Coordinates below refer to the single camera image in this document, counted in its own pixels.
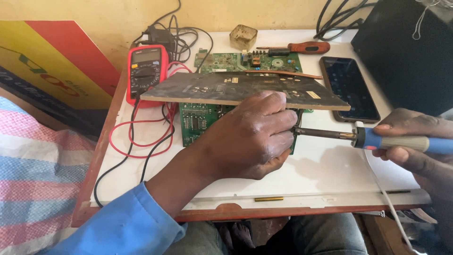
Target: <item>phone screen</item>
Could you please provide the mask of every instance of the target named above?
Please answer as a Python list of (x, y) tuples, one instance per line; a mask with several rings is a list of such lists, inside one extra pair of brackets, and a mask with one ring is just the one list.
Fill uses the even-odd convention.
[(347, 58), (323, 57), (330, 86), (335, 95), (351, 106), (339, 111), (346, 118), (379, 120), (379, 113), (366, 87), (357, 62)]

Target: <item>red multimeter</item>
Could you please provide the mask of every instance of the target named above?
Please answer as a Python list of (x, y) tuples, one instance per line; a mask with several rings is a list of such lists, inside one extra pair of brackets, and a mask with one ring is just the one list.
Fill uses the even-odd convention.
[[(128, 86), (126, 102), (134, 105), (135, 99), (167, 78), (169, 56), (162, 45), (133, 48), (128, 57)], [(140, 108), (163, 105), (163, 102), (142, 101)]]

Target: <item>right hand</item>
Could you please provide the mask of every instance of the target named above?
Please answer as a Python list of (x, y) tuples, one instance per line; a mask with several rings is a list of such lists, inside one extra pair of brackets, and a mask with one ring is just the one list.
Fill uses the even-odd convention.
[[(373, 130), (382, 136), (423, 135), (453, 139), (453, 121), (403, 108), (394, 110)], [(412, 172), (420, 187), (430, 195), (453, 201), (453, 155), (422, 153), (401, 146), (374, 150), (373, 155)]]
[(294, 137), (289, 131), (297, 122), (292, 110), (285, 110), (283, 92), (262, 91), (211, 125), (187, 152), (204, 164), (204, 176), (262, 179), (279, 169), (291, 153)]

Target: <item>white table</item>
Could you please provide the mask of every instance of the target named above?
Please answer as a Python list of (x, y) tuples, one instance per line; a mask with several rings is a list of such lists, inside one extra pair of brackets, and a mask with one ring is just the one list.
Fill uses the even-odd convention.
[[(350, 30), (331, 43), (331, 49), (325, 56), (354, 58), (359, 64), (365, 82), (370, 90), (379, 114), (385, 118), (391, 112), (391, 106), (386, 101), (375, 81), (355, 55), (350, 44), (356, 31)], [(289, 42), (304, 42), (312, 40), (314, 30), (261, 30), (258, 33), (255, 46), (282, 46)], [(229, 46), (229, 33), (210, 33), (214, 39), (212, 53), (240, 52)], [(209, 49), (208, 37), (200, 33), (198, 42), (194, 45), (192, 56), (186, 63), (193, 71), (196, 49)], [(302, 71), (306, 74), (322, 75), (319, 59), (322, 55), (299, 55)], [(132, 106), (123, 100), (118, 112), (116, 124), (129, 121)], [(136, 120), (161, 118), (160, 108), (140, 109)], [(179, 116), (175, 117), (176, 128), (173, 146), (166, 153), (150, 158), (146, 169), (145, 180), (158, 173), (173, 156), (183, 149)], [(339, 123), (333, 118), (332, 112), (315, 110), (305, 113), (302, 127), (350, 132), (354, 126), (350, 123)], [(167, 129), (162, 123), (143, 123), (134, 125), (135, 141), (149, 143), (155, 141)], [(112, 136), (112, 141), (118, 148), (127, 151), (129, 139), (127, 125), (119, 128)], [(160, 149), (166, 148), (167, 141)], [(134, 155), (147, 155), (150, 148), (137, 148)], [(99, 171), (99, 175), (116, 165), (124, 158), (110, 145)], [(144, 159), (129, 158), (122, 166), (106, 175), (98, 187), (98, 197), (102, 202), (109, 202), (139, 183)], [(378, 175), (387, 190), (411, 190), (410, 193), (390, 195), (394, 204), (426, 204), (428, 194), (421, 190), (412, 174), (391, 162), (384, 162), (371, 157), (370, 165)], [(283, 196), (281, 201), (254, 202), (255, 197)], [(260, 181), (245, 179), (224, 179), (216, 181), (200, 193), (184, 208), (215, 209), (222, 203), (236, 203), (242, 208), (281, 208), (281, 207), (311, 207), (326, 206), (367, 206), (386, 204), (379, 193), (363, 159), (360, 149), (350, 146), (349, 141), (321, 137), (299, 136), (294, 155), (291, 155), (282, 168), (267, 175)]]

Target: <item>soldering iron barrel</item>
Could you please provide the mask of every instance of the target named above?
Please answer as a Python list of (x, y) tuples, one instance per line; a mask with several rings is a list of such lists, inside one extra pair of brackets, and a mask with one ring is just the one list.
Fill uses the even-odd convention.
[(334, 138), (334, 139), (346, 139), (346, 140), (356, 139), (356, 134), (354, 134), (354, 133), (302, 128), (302, 127), (295, 127), (294, 134), (295, 135), (314, 136), (314, 137)]

